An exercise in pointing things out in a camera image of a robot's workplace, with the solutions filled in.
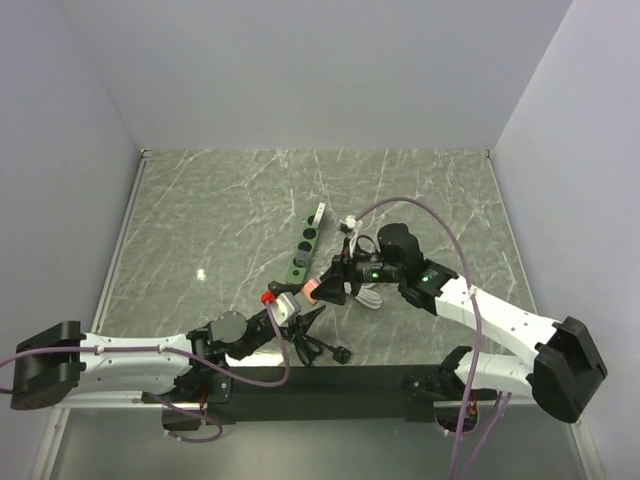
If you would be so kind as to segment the pink square adapter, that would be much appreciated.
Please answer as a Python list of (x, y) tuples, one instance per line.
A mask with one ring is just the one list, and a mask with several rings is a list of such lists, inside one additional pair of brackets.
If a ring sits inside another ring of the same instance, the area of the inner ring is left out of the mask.
[(319, 286), (319, 281), (315, 278), (308, 280), (301, 289), (301, 294), (311, 304), (316, 305), (318, 301), (313, 298), (312, 292)]

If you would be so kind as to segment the green power strip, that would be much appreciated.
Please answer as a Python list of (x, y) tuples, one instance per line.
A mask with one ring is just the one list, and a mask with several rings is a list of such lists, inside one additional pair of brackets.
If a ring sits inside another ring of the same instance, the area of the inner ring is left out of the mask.
[(285, 283), (303, 284), (305, 282), (305, 277), (313, 261), (314, 253), (320, 236), (320, 229), (323, 222), (322, 218), (322, 221), (318, 228), (311, 227), (311, 222), (318, 204), (308, 213), (303, 221), (301, 237), (294, 248), (293, 258), (289, 263), (285, 275)]

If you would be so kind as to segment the white square charger plug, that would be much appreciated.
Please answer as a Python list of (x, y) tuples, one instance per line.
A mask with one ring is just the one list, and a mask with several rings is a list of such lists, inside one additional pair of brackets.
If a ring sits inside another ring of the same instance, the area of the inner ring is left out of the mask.
[(312, 228), (318, 228), (319, 227), (319, 225), (320, 225), (320, 223), (322, 221), (323, 215), (324, 215), (325, 207), (326, 207), (326, 204), (324, 202), (320, 202), (318, 204), (318, 207), (316, 209), (316, 212), (315, 212), (315, 214), (313, 216), (313, 219), (312, 219), (312, 222), (311, 222), (311, 227)]

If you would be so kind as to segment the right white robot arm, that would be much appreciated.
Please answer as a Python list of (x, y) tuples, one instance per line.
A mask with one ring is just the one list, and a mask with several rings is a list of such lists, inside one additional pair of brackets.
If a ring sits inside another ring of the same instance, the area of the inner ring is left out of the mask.
[(500, 344), (507, 354), (459, 347), (439, 367), (436, 384), (460, 399), (471, 389), (494, 390), (533, 399), (553, 418), (573, 424), (608, 375), (588, 327), (574, 317), (538, 316), (468, 283), (455, 271), (428, 260), (404, 223), (383, 226), (378, 249), (359, 244), (360, 222), (339, 225), (345, 240), (310, 296), (343, 305), (362, 285), (394, 284), (410, 305), (472, 328)]

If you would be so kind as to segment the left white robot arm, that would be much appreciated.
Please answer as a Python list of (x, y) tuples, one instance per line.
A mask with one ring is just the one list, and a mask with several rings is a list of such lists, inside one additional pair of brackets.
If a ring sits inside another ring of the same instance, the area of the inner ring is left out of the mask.
[(121, 338), (86, 333), (77, 321), (58, 323), (19, 343), (8, 364), (13, 381), (6, 395), (16, 411), (39, 410), (69, 398), (111, 392), (158, 395), (188, 402), (212, 394), (216, 376), (231, 377), (229, 363), (244, 360), (272, 340), (285, 345), (296, 329), (322, 309), (301, 312), (298, 295), (318, 287), (273, 282), (263, 308), (250, 318), (227, 311), (188, 333), (158, 338)]

